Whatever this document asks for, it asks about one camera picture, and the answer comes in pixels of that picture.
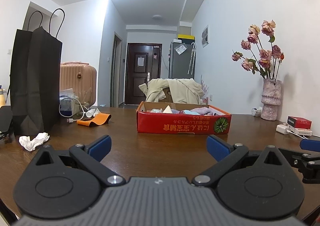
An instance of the red box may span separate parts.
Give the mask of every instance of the red box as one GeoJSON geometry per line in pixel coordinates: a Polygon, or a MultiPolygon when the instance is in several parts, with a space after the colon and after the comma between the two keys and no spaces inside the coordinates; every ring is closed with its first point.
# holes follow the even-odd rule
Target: red box
{"type": "Polygon", "coordinates": [[[302,128],[302,129],[310,129],[311,128],[311,121],[307,120],[305,118],[288,116],[287,123],[294,128],[302,128]]]}
{"type": "Polygon", "coordinates": [[[159,134],[228,134],[231,114],[211,105],[184,103],[141,102],[137,108],[137,131],[140,133],[159,134]],[[216,116],[151,113],[152,109],[165,109],[167,106],[176,110],[209,107],[216,116]]]}

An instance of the pink vase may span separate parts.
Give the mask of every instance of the pink vase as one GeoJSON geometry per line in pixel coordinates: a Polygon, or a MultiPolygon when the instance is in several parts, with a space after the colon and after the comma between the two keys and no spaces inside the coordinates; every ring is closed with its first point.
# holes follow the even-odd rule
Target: pink vase
{"type": "Polygon", "coordinates": [[[262,99],[263,108],[261,118],[266,120],[276,120],[278,106],[281,104],[282,82],[279,80],[263,79],[262,99]]]}

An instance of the door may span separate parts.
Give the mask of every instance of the door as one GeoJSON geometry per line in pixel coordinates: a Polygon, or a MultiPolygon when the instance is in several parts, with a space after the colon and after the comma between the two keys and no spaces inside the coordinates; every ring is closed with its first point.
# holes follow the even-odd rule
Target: door
{"type": "Polygon", "coordinates": [[[110,107],[119,107],[119,76],[121,63],[122,41],[115,35],[112,50],[111,75],[110,75],[110,107]]]}
{"type": "Polygon", "coordinates": [[[125,104],[145,101],[139,85],[160,78],[162,44],[128,43],[125,104]]]}

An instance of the refrigerator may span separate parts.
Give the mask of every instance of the refrigerator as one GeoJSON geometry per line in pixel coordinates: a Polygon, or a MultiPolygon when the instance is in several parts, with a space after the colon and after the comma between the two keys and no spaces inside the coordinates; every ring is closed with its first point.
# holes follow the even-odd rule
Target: refrigerator
{"type": "Polygon", "coordinates": [[[178,54],[178,52],[175,50],[178,46],[180,46],[181,43],[174,43],[172,42],[170,45],[170,55],[169,55],[169,79],[190,79],[195,77],[195,68],[192,66],[193,64],[196,64],[196,61],[191,62],[190,72],[188,74],[190,59],[191,59],[191,50],[192,45],[191,44],[185,44],[183,45],[187,47],[187,49],[182,53],[178,54]]]}

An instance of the beige jacket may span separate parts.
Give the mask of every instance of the beige jacket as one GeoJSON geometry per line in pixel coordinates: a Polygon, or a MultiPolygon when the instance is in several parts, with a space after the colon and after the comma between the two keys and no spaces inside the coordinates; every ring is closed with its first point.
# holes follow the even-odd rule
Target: beige jacket
{"type": "Polygon", "coordinates": [[[146,84],[139,86],[147,97],[146,101],[149,102],[158,102],[159,99],[163,99],[163,89],[167,87],[170,87],[174,103],[200,104],[200,99],[204,95],[201,85],[194,79],[152,79],[148,86],[146,84]]]}

